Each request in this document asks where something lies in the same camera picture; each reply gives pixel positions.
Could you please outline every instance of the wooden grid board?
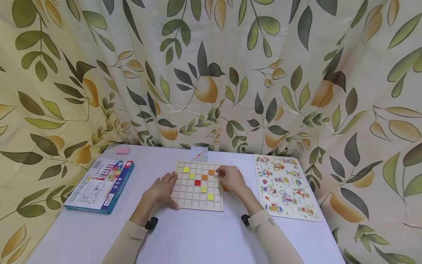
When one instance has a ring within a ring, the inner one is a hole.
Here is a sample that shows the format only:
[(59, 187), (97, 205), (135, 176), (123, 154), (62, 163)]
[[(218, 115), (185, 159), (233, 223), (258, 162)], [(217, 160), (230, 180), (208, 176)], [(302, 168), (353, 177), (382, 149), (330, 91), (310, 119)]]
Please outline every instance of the wooden grid board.
[(176, 180), (171, 198), (180, 208), (224, 211), (224, 192), (215, 170), (218, 164), (178, 162)]

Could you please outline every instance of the beige sleeve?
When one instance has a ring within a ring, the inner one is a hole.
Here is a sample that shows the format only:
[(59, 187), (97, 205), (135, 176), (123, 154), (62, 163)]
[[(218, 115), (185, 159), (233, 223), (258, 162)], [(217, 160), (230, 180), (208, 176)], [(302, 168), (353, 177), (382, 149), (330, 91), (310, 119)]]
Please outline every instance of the beige sleeve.
[(299, 253), (290, 243), (271, 215), (262, 210), (249, 219), (270, 264), (301, 264)]
[(133, 264), (146, 235), (146, 229), (126, 221), (122, 231), (101, 264)]

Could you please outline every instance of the hand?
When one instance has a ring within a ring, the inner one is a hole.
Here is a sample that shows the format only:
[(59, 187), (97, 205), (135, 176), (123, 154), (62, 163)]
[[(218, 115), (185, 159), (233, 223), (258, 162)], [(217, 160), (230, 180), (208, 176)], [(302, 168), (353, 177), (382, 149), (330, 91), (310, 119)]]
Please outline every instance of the hand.
[(216, 172), (220, 176), (220, 183), (235, 194), (239, 195), (248, 188), (242, 173), (236, 166), (220, 166)]
[(170, 197), (176, 180), (177, 174), (175, 171), (171, 174), (166, 173), (161, 180), (160, 178), (155, 180), (153, 185), (143, 193), (142, 198), (145, 196), (148, 200), (160, 201), (168, 207), (178, 210), (179, 205)]

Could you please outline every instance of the pink eraser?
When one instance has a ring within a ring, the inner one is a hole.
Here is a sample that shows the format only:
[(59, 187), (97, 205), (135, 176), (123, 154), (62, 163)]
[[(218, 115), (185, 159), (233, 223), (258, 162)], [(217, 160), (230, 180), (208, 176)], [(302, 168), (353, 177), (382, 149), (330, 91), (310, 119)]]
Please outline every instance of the pink eraser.
[(125, 147), (125, 148), (121, 147), (116, 150), (116, 154), (120, 154), (120, 155), (128, 155), (129, 152), (130, 152), (130, 148), (128, 147)]

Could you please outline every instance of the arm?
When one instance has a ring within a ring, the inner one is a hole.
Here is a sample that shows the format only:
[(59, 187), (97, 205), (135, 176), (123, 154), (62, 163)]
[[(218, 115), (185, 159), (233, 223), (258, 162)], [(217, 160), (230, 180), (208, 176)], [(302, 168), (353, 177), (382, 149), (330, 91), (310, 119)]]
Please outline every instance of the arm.
[(166, 203), (173, 209), (179, 209), (178, 204), (170, 198), (171, 190), (177, 179), (177, 174), (167, 173), (142, 195), (142, 199), (132, 216), (123, 226), (122, 231), (108, 250), (101, 264), (133, 264), (139, 248), (146, 235), (144, 226), (148, 221), (152, 208), (158, 201)]
[(299, 253), (293, 247), (270, 214), (264, 210), (252, 190), (247, 187), (242, 173), (235, 166), (217, 169), (220, 183), (233, 191), (243, 202), (251, 218), (249, 222), (271, 264), (301, 264)]

